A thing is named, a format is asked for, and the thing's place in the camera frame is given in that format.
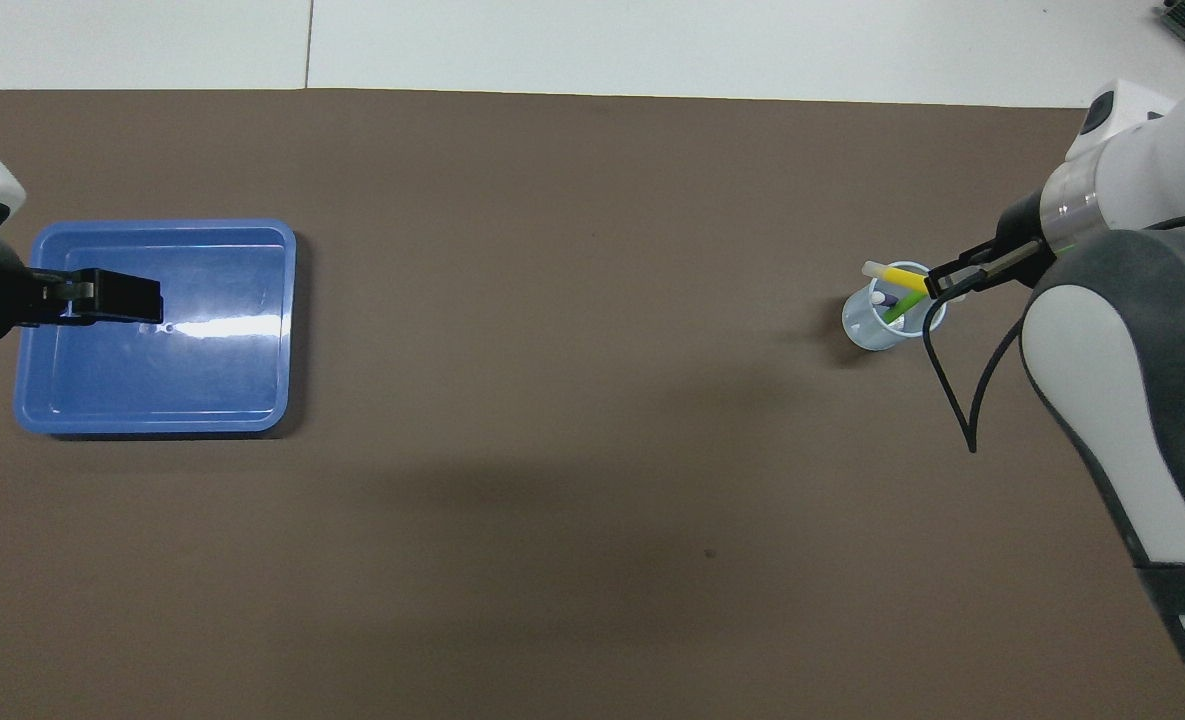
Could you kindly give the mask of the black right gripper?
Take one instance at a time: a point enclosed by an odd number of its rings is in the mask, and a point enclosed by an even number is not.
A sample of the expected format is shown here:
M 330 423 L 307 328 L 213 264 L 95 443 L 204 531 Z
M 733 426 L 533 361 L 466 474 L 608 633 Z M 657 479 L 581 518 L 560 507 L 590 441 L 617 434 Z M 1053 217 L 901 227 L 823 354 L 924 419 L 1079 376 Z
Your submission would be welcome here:
M 997 223 L 993 240 L 965 250 L 957 259 L 931 268 L 925 277 L 927 292 L 939 292 L 944 301 L 961 301 L 971 292 L 988 291 L 999 284 L 1017 282 L 1030 290 L 1039 283 L 1053 265 L 1055 253 L 1045 245 L 1043 221 L 1040 221 L 1040 193 L 1035 189 L 1020 201 L 1003 211 Z M 998 261 L 1030 242 L 1040 242 L 1040 249 L 1017 261 L 1000 272 L 985 272 L 979 268 Z

